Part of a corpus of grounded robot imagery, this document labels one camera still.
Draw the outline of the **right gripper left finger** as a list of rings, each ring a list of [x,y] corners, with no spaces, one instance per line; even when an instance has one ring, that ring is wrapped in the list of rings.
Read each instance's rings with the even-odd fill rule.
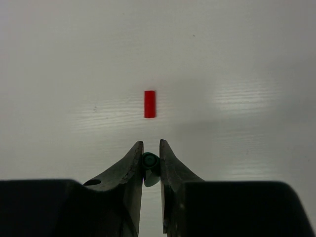
[[[97,237],[137,237],[142,199],[142,154],[137,141],[118,162],[83,185],[96,194]]]

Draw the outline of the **dark green pen cap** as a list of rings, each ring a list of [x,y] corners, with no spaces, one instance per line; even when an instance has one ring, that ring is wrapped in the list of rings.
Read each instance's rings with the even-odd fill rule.
[[[142,159],[143,180],[145,187],[154,186],[160,181],[160,159],[157,155],[146,152]]]

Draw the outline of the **red pen cap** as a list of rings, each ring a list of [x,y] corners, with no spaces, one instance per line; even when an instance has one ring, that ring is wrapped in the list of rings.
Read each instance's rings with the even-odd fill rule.
[[[154,90],[144,91],[144,118],[156,117],[156,92]]]

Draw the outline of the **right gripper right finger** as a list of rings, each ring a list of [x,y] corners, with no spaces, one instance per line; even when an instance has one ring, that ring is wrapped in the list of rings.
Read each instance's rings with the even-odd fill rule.
[[[174,210],[180,186],[185,182],[203,182],[204,180],[176,157],[169,143],[164,139],[161,139],[159,143],[159,158],[163,232],[173,234],[176,230]]]

